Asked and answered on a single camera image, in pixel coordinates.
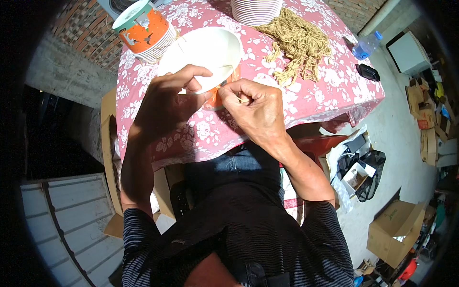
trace person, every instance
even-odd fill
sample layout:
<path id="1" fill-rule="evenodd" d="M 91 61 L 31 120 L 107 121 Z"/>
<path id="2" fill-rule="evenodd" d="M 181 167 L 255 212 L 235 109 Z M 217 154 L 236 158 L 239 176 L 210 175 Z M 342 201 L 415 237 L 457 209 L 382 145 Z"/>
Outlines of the person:
<path id="1" fill-rule="evenodd" d="M 353 286 L 328 180 L 287 134 L 281 91 L 247 79 L 218 93 L 250 141 L 185 165 L 195 206 L 160 235 L 150 206 L 149 145 L 201 108 L 211 94 L 178 92 L 199 91 L 194 77 L 211 75 L 187 65 L 154 78 L 129 130 L 121 172 L 123 286 Z M 279 162 L 307 202 L 302 226 L 283 207 Z"/>

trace hand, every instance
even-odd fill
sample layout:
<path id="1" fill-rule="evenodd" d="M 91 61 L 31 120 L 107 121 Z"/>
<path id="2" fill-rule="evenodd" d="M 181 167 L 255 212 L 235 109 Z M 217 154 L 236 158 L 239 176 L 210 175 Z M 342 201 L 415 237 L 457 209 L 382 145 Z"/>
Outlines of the hand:
<path id="1" fill-rule="evenodd" d="M 149 144 L 164 137 L 188 119 L 212 93 L 200 95 L 179 95 L 185 88 L 193 93 L 201 90 L 195 76 L 210 77 L 212 72 L 204 67 L 186 65 L 175 74 L 167 73 L 156 77 L 148 86 L 145 97 L 131 127 L 133 133 L 141 133 Z"/>
<path id="2" fill-rule="evenodd" d="M 241 103 L 237 93 L 249 102 Z M 237 124 L 268 153 L 275 152 L 273 149 L 289 138 L 285 131 L 282 92 L 279 89 L 240 79 L 220 88 L 218 94 Z"/>

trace corrugated metal sheet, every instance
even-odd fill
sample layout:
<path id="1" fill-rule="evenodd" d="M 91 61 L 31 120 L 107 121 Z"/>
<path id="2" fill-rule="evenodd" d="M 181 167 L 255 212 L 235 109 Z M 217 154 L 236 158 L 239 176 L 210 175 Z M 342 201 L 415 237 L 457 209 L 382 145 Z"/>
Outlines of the corrugated metal sheet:
<path id="1" fill-rule="evenodd" d="M 115 214 L 104 174 L 27 182 L 21 191 L 28 228 L 56 280 L 111 286 L 123 241 L 102 233 Z"/>

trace plastic water bottle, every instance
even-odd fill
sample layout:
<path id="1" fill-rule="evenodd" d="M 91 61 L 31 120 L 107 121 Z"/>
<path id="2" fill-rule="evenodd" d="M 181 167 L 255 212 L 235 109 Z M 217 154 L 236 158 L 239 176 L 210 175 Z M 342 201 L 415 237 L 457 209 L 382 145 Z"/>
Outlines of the plastic water bottle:
<path id="1" fill-rule="evenodd" d="M 376 50 L 381 39 L 382 35 L 378 31 L 374 34 L 363 37 L 352 48 L 352 53 L 357 59 L 365 60 L 371 55 L 371 53 L 373 53 L 374 50 Z"/>

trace pink floral tablecloth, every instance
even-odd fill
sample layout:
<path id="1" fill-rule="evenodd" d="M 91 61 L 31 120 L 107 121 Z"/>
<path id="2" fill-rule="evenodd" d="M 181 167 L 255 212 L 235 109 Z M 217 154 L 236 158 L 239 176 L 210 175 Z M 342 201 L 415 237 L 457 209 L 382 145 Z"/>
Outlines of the pink floral tablecloth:
<path id="1" fill-rule="evenodd" d="M 340 115 L 341 118 L 346 116 L 351 125 L 358 124 L 382 101 L 384 91 L 380 83 L 364 79 L 357 73 L 356 64 L 370 65 L 370 62 L 358 61 L 346 47 L 344 38 L 355 43 L 355 37 L 321 0 L 285 0 L 284 7 L 319 26 L 330 38 L 332 56 L 325 57 L 320 64 L 318 83 L 298 78 L 289 88 L 279 87 L 271 75 L 275 70 L 282 70 L 287 60 L 281 55 L 275 62 L 265 62 L 272 39 L 234 20 L 229 0 L 174 0 L 162 13 L 181 35 L 201 27 L 219 26 L 240 37 L 245 52 L 241 76 L 282 90 L 286 128 L 329 121 Z M 157 67 L 157 64 L 141 64 L 124 46 L 116 98 L 121 159 L 129 128 L 149 82 L 157 74 Z M 244 132 L 225 109 L 199 110 L 185 126 L 152 144 L 153 168 L 216 158 L 246 140 Z"/>

